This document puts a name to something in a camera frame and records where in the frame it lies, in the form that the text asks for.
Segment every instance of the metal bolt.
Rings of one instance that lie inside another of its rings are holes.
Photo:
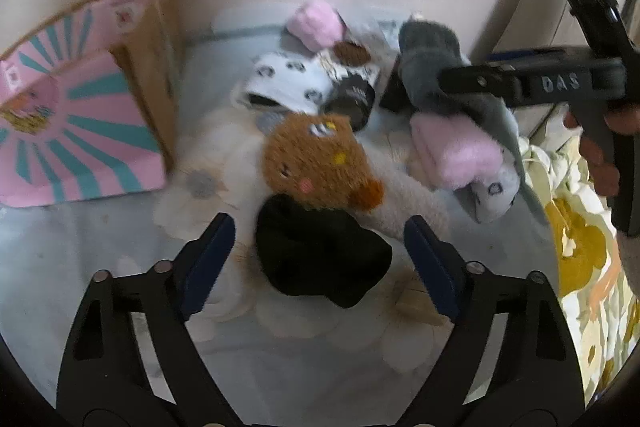
[[[471,263],[466,263],[466,271],[469,273],[474,273],[475,275],[482,275],[486,268],[484,264],[478,263],[478,261],[471,261]]]
[[[174,265],[171,263],[171,261],[158,261],[154,265],[154,270],[156,271],[156,273],[167,273],[168,271],[171,271],[173,267]]]
[[[99,270],[96,273],[94,273],[95,282],[106,281],[109,277],[111,277],[111,273],[107,270]]]
[[[531,272],[529,278],[536,284],[544,284],[546,282],[545,274],[539,271]]]

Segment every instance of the pink cheek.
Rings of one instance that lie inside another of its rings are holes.
[[[314,191],[314,184],[309,178],[304,178],[303,180],[300,180],[300,185],[298,185],[298,188],[303,194],[310,194]]]

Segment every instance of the human hand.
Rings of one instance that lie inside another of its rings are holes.
[[[615,133],[631,136],[640,133],[640,105],[629,105],[612,111],[605,116],[610,130]],[[564,125],[569,129],[578,127],[574,115],[568,113]],[[596,192],[601,196],[617,196],[620,190],[620,173],[614,165],[606,163],[604,152],[590,138],[583,136],[580,140],[580,154],[587,160],[589,172],[593,178]]]

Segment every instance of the rolled pink sock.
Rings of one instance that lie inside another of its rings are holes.
[[[306,48],[318,53],[344,39],[345,27],[334,8],[325,0],[302,5],[287,22],[287,30]]]
[[[436,188],[457,190],[495,178],[502,147],[464,114],[418,113],[412,137],[424,174]]]

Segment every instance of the cardboard box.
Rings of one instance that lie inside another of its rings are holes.
[[[184,56],[176,0],[84,0],[0,58],[0,203],[161,188]]]

